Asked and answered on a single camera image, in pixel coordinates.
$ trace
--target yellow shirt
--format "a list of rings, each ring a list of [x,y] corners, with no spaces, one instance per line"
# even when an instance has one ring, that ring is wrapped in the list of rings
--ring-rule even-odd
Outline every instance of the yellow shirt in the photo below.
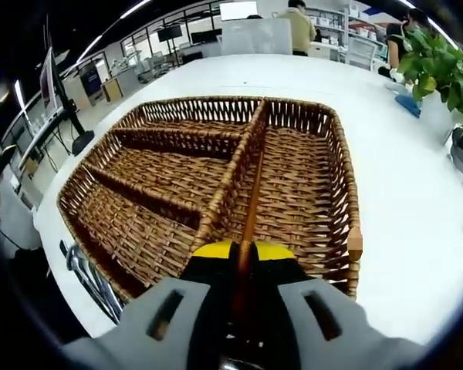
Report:
[[[310,19],[297,8],[288,10],[278,18],[289,19],[292,26],[292,47],[299,52],[308,52],[310,42],[316,37],[316,30]]]

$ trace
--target office chair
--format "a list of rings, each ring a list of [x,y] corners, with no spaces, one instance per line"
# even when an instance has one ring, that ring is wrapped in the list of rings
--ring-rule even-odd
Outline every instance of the office chair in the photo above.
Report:
[[[355,37],[350,37],[345,63],[372,71],[373,59],[376,55],[376,51],[376,44]]]

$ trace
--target white table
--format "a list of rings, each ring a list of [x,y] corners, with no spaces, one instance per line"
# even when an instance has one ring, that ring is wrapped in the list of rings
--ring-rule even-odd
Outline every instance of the white table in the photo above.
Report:
[[[335,46],[331,44],[324,44],[322,42],[315,42],[312,41],[310,43],[310,49],[309,49],[309,56],[313,58],[321,58],[321,59],[326,59],[326,60],[332,60],[331,59],[331,52],[337,52],[337,59],[339,61],[340,55],[346,54],[346,49],[341,47],[341,46]],[[379,68],[380,67],[385,67],[385,68],[390,68],[390,65],[387,62],[384,62],[378,58],[374,58],[372,60],[372,72],[374,73],[379,73]]]
[[[463,299],[463,187],[444,147],[394,102],[387,80],[356,67],[288,55],[201,59],[122,103],[70,157],[46,191],[35,226],[73,313],[94,337],[113,327],[66,270],[59,241],[73,241],[56,197],[76,164],[129,109],[184,96],[275,96],[325,103],[339,114],[358,185],[364,250],[358,302],[372,326],[426,343]]]

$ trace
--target wicker basket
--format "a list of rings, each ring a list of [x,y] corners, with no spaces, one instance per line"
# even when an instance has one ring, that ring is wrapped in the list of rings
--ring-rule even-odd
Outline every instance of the wicker basket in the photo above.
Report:
[[[95,145],[59,195],[76,241],[127,300],[177,277],[193,251],[240,241],[265,139],[255,239],[285,244],[307,274],[354,297],[346,255],[360,227],[336,113],[280,99],[206,97],[138,106]]]

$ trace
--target person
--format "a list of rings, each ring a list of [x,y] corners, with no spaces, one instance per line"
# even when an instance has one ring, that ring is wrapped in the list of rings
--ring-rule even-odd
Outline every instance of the person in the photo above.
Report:
[[[316,29],[305,15],[305,10],[306,3],[302,0],[289,0],[286,12],[278,16],[280,19],[289,19],[292,25],[292,48],[295,56],[307,56],[310,42],[316,38]]]
[[[401,60],[408,53],[409,45],[400,36],[406,37],[409,32],[421,27],[430,28],[428,17],[420,9],[414,8],[408,11],[407,21],[393,23],[386,29],[387,47],[389,52],[390,69],[385,67],[379,68],[379,74],[393,78],[394,72],[400,65]]]

